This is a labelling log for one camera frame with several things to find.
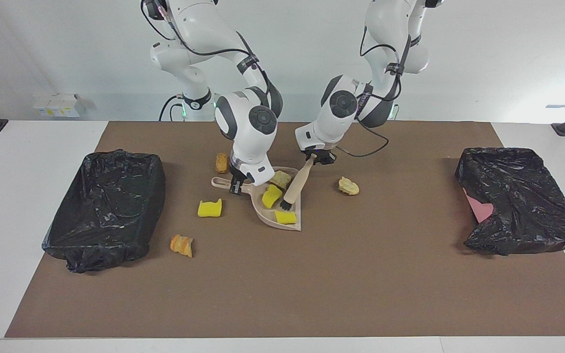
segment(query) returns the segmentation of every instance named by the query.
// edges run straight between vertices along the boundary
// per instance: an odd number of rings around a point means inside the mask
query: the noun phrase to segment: white wall
[[[220,0],[218,8],[282,92],[282,118],[310,120],[330,78],[370,79],[358,56],[367,4]],[[155,119],[180,88],[151,65],[149,47],[159,37],[138,5],[0,0],[0,116],[34,119],[33,94],[60,92],[86,100],[85,119]],[[431,64],[403,79],[399,119],[552,119],[533,109],[541,112],[542,97],[565,82],[565,1],[449,0],[428,11],[423,38]],[[244,88],[229,62],[200,67],[217,92]]]

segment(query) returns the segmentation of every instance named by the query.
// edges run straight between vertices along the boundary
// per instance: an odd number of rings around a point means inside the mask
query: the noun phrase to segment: food scrap
[[[287,190],[289,183],[291,183],[291,175],[278,170],[275,172],[274,177],[269,179],[269,182],[280,188],[281,190]]]
[[[171,238],[171,244],[169,245],[169,247],[173,252],[177,252],[181,255],[192,258],[193,251],[191,250],[191,243],[193,243],[193,238],[175,235]]]
[[[348,195],[357,195],[359,194],[359,186],[356,183],[352,183],[350,179],[342,176],[339,180],[339,191]]]
[[[228,165],[230,159],[228,158],[228,154],[220,153],[217,155],[217,159],[215,160],[215,170],[219,174],[226,174],[228,173]]]

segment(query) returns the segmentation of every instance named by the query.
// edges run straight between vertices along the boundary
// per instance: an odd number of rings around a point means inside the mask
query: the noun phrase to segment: black garbage bag
[[[565,197],[534,151],[468,148],[456,176],[469,197],[494,206],[466,246],[498,255],[565,250]]]
[[[145,257],[163,212],[165,176],[155,154],[89,154],[43,241],[74,273],[100,271]]]

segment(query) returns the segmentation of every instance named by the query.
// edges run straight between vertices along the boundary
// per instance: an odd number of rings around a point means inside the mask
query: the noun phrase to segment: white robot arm
[[[216,4],[216,0],[142,0],[141,11],[147,6],[150,18],[163,20],[171,33],[153,45],[150,55],[159,69],[179,80],[186,116],[200,120],[214,116],[222,134],[234,141],[231,193],[240,194],[245,179],[260,185],[274,175],[267,151],[276,136],[283,101],[257,56],[224,22]],[[204,73],[192,65],[216,55],[235,63],[249,87],[220,96],[214,103]]]
[[[372,70],[372,81],[362,83],[349,76],[337,76],[328,84],[316,121],[296,130],[300,150],[316,163],[334,163],[330,152],[356,119],[365,128],[387,121],[394,101],[400,95],[404,72],[416,74],[428,65],[428,52],[421,46],[422,19],[427,8],[438,7],[443,0],[373,0],[368,7],[359,55]],[[334,96],[348,92],[356,109],[339,116],[332,105]]]

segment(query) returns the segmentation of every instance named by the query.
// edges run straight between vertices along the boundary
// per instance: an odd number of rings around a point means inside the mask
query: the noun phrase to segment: brown table surface
[[[300,168],[282,123],[270,159]],[[6,337],[565,335],[565,253],[499,257],[462,242],[473,217],[454,172],[467,147],[500,147],[488,123],[389,122],[389,147],[315,166],[302,232],[270,228],[249,197],[210,186],[229,151],[214,123],[110,123],[98,151],[161,156],[167,198],[148,257],[75,275],[44,256]],[[353,126],[354,152],[381,141]],[[336,190],[341,176],[361,187]],[[224,200],[198,219],[200,200]],[[169,250],[195,238],[195,257]]]

